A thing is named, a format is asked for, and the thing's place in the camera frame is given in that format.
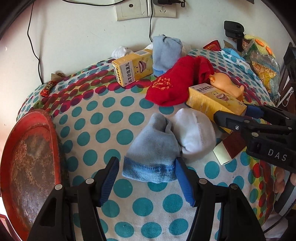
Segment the dark red small box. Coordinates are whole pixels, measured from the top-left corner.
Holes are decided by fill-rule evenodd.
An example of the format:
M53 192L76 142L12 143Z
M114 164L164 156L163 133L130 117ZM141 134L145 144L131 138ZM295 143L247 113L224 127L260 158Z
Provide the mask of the dark red small box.
M245 140L240 132L232 132L222 140L213 150L220 165L226 165L231 162L244 148Z

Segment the yellow medicine box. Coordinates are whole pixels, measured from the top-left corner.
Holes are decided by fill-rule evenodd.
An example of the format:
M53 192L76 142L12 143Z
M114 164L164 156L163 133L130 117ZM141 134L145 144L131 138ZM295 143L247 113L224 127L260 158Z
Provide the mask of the yellow medicine box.
M143 49L112 61L116 80L126 87L153 73L152 50Z
M189 87L186 105L204 113L211 121L219 110L243 115L247 108L243 102L206 83Z

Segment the orange rubber toy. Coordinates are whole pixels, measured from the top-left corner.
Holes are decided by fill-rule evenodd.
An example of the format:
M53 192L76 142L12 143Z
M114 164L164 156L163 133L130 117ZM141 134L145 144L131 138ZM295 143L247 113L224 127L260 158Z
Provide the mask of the orange rubber toy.
M210 84L213 87L229 94L239 101L243 101L244 86L241 85L240 87L238 87L237 85L233 84L227 74L221 72L215 73L214 75L210 75L209 79Z

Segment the red sock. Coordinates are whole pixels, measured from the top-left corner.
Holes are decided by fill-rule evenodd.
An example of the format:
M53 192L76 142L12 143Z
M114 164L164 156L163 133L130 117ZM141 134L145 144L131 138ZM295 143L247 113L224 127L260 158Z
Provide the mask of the red sock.
M181 57L171 69L151 83L145 99L164 107L182 104L189 98L189 87L209 84L209 77L213 74L213 66L207 58Z

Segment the grey blue sock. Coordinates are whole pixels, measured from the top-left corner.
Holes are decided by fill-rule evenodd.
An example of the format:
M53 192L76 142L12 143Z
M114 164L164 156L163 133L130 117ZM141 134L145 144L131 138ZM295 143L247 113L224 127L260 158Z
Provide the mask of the grey blue sock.
M171 129L168 118L160 113L152 114L126 152L122 176L156 184L175 181L175 159L180 156L181 148Z

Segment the light blue sock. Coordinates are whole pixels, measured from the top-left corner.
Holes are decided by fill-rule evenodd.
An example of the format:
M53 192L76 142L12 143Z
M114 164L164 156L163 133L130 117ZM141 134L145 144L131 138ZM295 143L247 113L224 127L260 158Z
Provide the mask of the light blue sock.
M171 69L182 56L183 44L180 39L165 35L153 37L153 72L158 77Z

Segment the dark wooden furniture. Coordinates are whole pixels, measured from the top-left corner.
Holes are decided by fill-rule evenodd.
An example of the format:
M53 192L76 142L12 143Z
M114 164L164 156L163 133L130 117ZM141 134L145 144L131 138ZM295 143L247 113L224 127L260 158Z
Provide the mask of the dark wooden furniture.
M283 66L280 71L280 85L278 93L280 94L280 100L277 103L277 107L289 111L295 112L295 47L292 42L288 44L287 50L283 57Z

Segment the clear snack bag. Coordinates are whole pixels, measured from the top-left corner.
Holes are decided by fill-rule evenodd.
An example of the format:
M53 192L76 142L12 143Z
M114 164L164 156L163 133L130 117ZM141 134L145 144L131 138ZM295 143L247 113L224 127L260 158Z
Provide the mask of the clear snack bag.
M279 64L273 56L262 55L253 41L244 40L244 42L247 42L247 45L243 49L243 58L266 88L270 99L274 103L277 103L280 98L280 94L278 93L280 85Z

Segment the red round tray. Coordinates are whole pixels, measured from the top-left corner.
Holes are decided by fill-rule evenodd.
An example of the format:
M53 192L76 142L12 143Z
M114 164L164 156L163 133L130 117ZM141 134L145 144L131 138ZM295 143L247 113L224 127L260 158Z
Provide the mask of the red round tray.
M25 114L11 130L1 158L1 196L21 240L55 184L61 182L58 138L48 113Z

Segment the blue white cloth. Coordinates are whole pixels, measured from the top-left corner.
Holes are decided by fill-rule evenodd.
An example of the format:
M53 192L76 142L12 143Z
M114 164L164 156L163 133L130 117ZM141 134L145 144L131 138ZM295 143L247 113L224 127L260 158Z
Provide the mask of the blue white cloth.
M224 48L220 52L223 59L228 61L229 63L237 65L244 71L250 69L250 65L235 50L231 48Z

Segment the polka dot bed sheet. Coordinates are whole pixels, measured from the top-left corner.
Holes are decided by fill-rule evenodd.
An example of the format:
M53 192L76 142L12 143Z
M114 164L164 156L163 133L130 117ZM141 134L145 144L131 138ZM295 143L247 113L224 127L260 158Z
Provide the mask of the polka dot bed sheet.
M238 87L244 86L244 103L271 104L266 88L255 72L242 60L226 50L194 49L191 56L203 56L211 62L215 72L227 74ZM36 88L25 100L16 120L33 109L48 111L56 127L66 156L70 184L78 185L94 177L111 157L120 161L120 170L109 200L98 209L107 240L186 240L196 208L185 200L177 180L169 182L167 171L161 181L147 179L148 171L138 176L140 164L160 167L168 164L149 164L152 158L161 159L152 144L161 144L163 151L177 150L173 142L152 137L152 131L142 131L149 120L162 123L169 119L172 125L181 121L182 135L189 134L189 144L201 148L201 137L213 138L204 127L205 121L188 127L183 117L185 104L158 106L145 99L155 77L149 75L127 87L116 81L112 59L101 61L77 72L53 87L49 97L41 97L46 84ZM223 187L237 184L255 213L263 230L273 220L275 167L246 153L246 148L228 164L221 165L213 151L202 159L184 159L189 169Z

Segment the red packet far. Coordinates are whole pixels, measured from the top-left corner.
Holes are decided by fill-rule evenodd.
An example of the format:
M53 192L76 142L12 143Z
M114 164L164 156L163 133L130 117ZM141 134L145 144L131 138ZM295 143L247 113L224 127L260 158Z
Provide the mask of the red packet far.
M210 50L210 51L220 51L221 46L218 40L213 40L209 44L205 45L203 47L204 50Z

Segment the red candy wrapper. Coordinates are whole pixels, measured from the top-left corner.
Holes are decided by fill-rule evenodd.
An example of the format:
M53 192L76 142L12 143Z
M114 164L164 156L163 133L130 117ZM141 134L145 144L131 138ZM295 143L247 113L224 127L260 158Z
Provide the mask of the red candy wrapper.
M52 88L55 87L56 85L57 85L57 81L55 80L49 81L46 84L46 86L40 91L40 96L49 97Z

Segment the black power adapter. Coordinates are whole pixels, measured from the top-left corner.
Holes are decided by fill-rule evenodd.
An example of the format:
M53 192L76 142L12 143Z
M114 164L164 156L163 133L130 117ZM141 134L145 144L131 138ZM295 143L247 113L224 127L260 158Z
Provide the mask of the black power adapter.
M181 1L181 0L153 0L152 2L158 6L180 4L181 7L184 8L186 5L186 1Z

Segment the white wall socket plate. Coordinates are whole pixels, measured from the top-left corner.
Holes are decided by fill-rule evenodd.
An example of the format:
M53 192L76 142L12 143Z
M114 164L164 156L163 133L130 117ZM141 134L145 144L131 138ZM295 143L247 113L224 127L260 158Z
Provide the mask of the white wall socket plate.
M176 5L155 5L145 0L129 0L115 5L117 21L148 18L176 18Z

